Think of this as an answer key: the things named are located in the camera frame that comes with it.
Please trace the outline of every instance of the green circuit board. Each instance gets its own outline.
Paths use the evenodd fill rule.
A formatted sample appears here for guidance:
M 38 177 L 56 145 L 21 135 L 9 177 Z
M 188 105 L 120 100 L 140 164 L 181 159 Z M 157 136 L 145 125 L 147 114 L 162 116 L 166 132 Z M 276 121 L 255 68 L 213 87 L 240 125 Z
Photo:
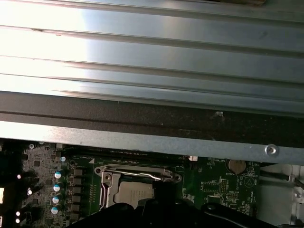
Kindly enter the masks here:
M 182 177 L 180 182 L 174 184 L 177 199 L 190 200 L 197 208 L 207 202 L 216 202 L 254 215 L 259 176 L 257 162 L 246 162 L 245 170 L 234 174 L 228 168 L 229 160 L 225 159 L 199 157 L 193 162 L 189 161 L 189 156 L 153 155 L 149 152 L 111 150 L 88 154 L 79 149 L 76 151 L 66 152 L 52 145 L 43 145 L 25 152 L 29 160 L 24 162 L 24 169 L 34 170 L 44 184 L 39 195 L 34 194 L 24 202 L 35 202 L 44 211 L 41 220 L 35 221 L 30 227 L 63 228 L 98 212 L 101 177 L 94 170 L 107 164 L 166 168 Z M 65 174 L 55 179 L 54 174 L 58 170 L 64 170 Z M 61 190 L 64 199 L 60 202 L 61 210 L 54 215 L 51 213 L 55 206 L 52 198 L 56 195 L 53 186 L 59 182 L 64 184 Z

